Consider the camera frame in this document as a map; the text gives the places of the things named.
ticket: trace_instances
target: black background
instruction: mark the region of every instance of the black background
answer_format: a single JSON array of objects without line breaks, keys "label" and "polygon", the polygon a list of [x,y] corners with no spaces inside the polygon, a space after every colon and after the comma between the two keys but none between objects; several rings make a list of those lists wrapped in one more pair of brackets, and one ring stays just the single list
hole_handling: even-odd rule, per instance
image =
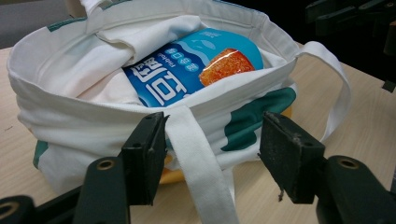
[{"label": "black background", "polygon": [[383,33],[375,33],[374,23],[368,22],[332,35],[318,36],[315,32],[315,24],[305,22],[305,8],[313,1],[227,0],[227,2],[262,11],[295,41],[301,44],[311,40],[318,41],[342,63],[381,80],[396,83],[396,57],[388,56],[383,52],[388,28]]}]

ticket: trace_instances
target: wooden table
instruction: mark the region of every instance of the wooden table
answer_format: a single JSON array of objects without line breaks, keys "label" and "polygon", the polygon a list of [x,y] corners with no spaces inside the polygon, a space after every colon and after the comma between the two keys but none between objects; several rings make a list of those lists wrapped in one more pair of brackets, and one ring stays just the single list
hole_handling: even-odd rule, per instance
[{"label": "wooden table", "polygon": [[[33,166],[35,138],[17,119],[19,109],[7,78],[10,49],[0,50],[0,199],[25,194],[40,205],[55,193]],[[344,65],[352,88],[345,122],[324,142],[325,157],[345,155],[364,162],[390,189],[396,165],[396,94],[383,81]],[[299,59],[291,77],[299,95],[292,119],[319,139],[341,81],[321,61]],[[234,168],[236,208],[241,223],[318,223],[315,204],[278,201],[279,187],[259,161]],[[200,223],[185,183],[160,186],[153,206],[131,208],[132,223]]]}]

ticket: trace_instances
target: orange food image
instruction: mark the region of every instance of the orange food image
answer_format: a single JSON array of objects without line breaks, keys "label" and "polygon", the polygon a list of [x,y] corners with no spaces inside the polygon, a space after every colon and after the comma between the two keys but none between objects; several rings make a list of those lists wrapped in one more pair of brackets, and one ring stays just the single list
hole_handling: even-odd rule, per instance
[{"label": "orange food image", "polygon": [[254,67],[243,53],[225,49],[209,62],[199,78],[204,86],[208,86],[224,77],[249,71],[254,71]]}]

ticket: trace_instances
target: tote bag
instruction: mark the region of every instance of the tote bag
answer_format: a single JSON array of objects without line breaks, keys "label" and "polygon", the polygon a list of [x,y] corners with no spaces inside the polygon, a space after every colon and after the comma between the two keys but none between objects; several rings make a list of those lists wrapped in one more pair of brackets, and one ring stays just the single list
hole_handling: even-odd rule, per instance
[{"label": "tote bag", "polygon": [[[320,58],[343,80],[326,139],[346,115],[341,64],[318,42],[299,46],[262,12],[212,0],[81,0],[87,18],[33,32],[11,51],[20,121],[38,140],[35,165],[58,193],[82,184],[88,165],[117,156],[147,114],[170,115],[165,171],[182,173],[203,223],[237,223],[231,169],[258,159],[262,111],[290,108],[298,57]],[[122,72],[155,49],[211,27],[246,36],[264,69],[224,78],[168,107],[145,107]],[[172,182],[163,176],[163,182]]]}]

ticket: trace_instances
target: white strap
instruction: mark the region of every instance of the white strap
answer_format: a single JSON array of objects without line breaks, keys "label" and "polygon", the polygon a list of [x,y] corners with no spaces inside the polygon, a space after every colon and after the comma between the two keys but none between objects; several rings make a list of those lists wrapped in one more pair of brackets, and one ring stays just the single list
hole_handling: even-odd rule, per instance
[{"label": "white strap", "polygon": [[110,0],[79,0],[81,5],[84,6],[85,12],[87,12],[88,17],[91,16],[93,11],[99,7],[102,3],[106,2],[107,4],[111,4]]},{"label": "white strap", "polygon": [[336,74],[343,80],[343,87],[338,95],[338,98],[329,112],[329,117],[327,119],[326,131],[323,134],[320,141],[326,140],[330,134],[338,127],[338,125],[343,121],[344,117],[347,115],[347,111],[351,105],[351,89],[347,80],[347,75],[338,59],[329,52],[322,44],[319,42],[311,41],[306,43],[302,48],[297,57],[304,54],[309,54],[311,56],[321,59],[324,63],[329,65]]},{"label": "white strap", "polygon": [[239,223],[229,183],[190,109],[183,105],[165,113],[170,115],[165,130],[201,221]]},{"label": "white strap", "polygon": [[228,189],[233,197],[233,204],[235,204],[235,184],[233,183],[233,166],[223,170],[223,175],[227,181]]}]

